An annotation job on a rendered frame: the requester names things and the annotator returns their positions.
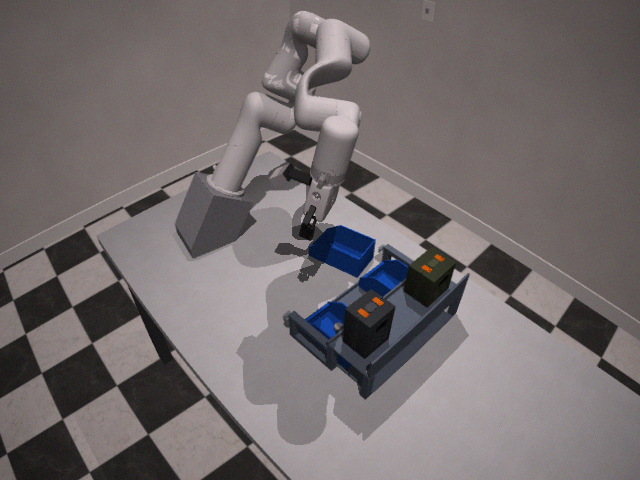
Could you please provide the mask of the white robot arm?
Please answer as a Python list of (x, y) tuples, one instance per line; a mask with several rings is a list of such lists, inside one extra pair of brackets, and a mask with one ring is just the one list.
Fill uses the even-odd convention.
[[(303, 72), (307, 45), (316, 49), (316, 64)], [(242, 196), (241, 186), (262, 143), (260, 127), (288, 134), (296, 125), (320, 132), (310, 170), (318, 184), (341, 183), (358, 138), (361, 111), (356, 103), (314, 94), (317, 86), (346, 78), (352, 64), (362, 63), (369, 52), (368, 37), (348, 24), (307, 11), (295, 13), (262, 80), (266, 90), (289, 102), (261, 92), (248, 94), (207, 183), (225, 195)]]

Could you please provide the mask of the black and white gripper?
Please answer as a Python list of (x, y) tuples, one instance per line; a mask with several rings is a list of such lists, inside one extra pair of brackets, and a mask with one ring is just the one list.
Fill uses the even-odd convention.
[[(300, 237), (303, 237), (309, 241), (311, 241), (313, 238), (316, 222), (324, 221), (332, 206), (334, 205), (338, 195), (339, 187), (344, 181), (343, 180), (341, 183), (336, 185), (326, 185), (324, 183), (318, 184), (317, 180), (312, 176), (311, 171), (310, 175), (312, 177), (312, 182), (303, 210), (303, 214), (306, 217), (304, 217), (299, 232)], [(315, 216), (313, 216), (314, 213)], [(311, 219), (314, 219), (312, 225), (310, 224)]]

